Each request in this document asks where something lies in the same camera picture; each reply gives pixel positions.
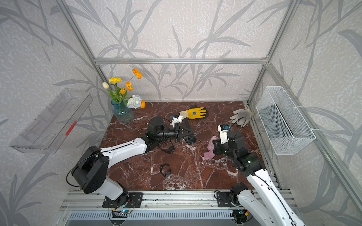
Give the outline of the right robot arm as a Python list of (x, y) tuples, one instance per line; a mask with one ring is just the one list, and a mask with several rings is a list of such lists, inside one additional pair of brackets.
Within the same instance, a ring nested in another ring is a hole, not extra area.
[(262, 226), (304, 226), (305, 223), (287, 204), (264, 169), (257, 154), (246, 149), (242, 135), (222, 129), (220, 139), (214, 140), (214, 154), (230, 158), (232, 164), (246, 177), (263, 202), (259, 202), (245, 184), (231, 187), (230, 200), (243, 207)]

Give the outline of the pink fluffy cloth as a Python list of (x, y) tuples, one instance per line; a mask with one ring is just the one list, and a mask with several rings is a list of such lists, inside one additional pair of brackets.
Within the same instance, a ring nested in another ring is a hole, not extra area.
[(216, 137), (216, 136), (212, 136), (212, 138), (209, 140), (209, 143), (207, 145), (208, 151), (203, 153), (205, 160), (211, 160), (215, 157), (215, 154), (214, 154), (215, 145), (214, 145), (213, 141), (216, 141), (216, 140), (218, 140), (218, 137)]

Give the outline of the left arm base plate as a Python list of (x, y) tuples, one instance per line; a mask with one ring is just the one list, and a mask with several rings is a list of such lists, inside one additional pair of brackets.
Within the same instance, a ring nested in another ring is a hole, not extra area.
[(111, 200), (108, 197), (105, 197), (102, 208), (140, 208), (142, 198), (143, 193), (141, 192), (124, 193), (116, 200)]

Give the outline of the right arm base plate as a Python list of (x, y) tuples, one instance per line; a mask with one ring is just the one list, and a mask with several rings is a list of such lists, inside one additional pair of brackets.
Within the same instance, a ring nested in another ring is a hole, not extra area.
[(217, 201), (218, 207), (240, 207), (240, 204), (236, 204), (235, 201), (232, 200), (230, 192), (215, 190), (213, 196)]

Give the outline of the black watch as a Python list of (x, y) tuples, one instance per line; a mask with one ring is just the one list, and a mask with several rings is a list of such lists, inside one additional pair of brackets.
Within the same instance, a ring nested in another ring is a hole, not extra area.
[(158, 147), (167, 154), (172, 154), (175, 151), (174, 144), (170, 139), (159, 141)]
[(186, 138), (186, 143), (188, 145), (194, 145), (196, 143), (196, 137), (195, 136), (188, 136)]

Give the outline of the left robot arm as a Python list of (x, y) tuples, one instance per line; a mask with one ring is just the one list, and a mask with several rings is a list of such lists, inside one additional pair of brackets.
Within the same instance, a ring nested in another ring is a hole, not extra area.
[(164, 118), (154, 117), (148, 122), (147, 133), (129, 142), (99, 149), (88, 148), (69, 174), (77, 186), (86, 194), (98, 193), (112, 201), (127, 201), (127, 192), (123, 187), (107, 177), (107, 171), (113, 165), (131, 157), (145, 154), (166, 141), (180, 142), (185, 139), (189, 144), (195, 142), (194, 131), (185, 119), (174, 122), (172, 127), (165, 124)]

